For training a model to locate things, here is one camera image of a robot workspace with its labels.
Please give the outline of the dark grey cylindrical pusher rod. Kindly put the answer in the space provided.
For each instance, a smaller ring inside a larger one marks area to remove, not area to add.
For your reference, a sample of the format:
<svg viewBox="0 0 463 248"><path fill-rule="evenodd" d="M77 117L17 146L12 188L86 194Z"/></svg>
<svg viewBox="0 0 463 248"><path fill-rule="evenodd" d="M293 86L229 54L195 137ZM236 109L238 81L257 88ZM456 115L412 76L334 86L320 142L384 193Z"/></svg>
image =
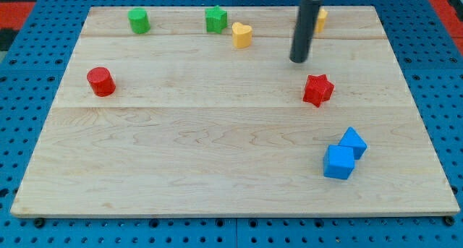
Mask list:
<svg viewBox="0 0 463 248"><path fill-rule="evenodd" d="M289 55L294 63L304 63L308 58L321 4L321 0L300 0Z"/></svg>

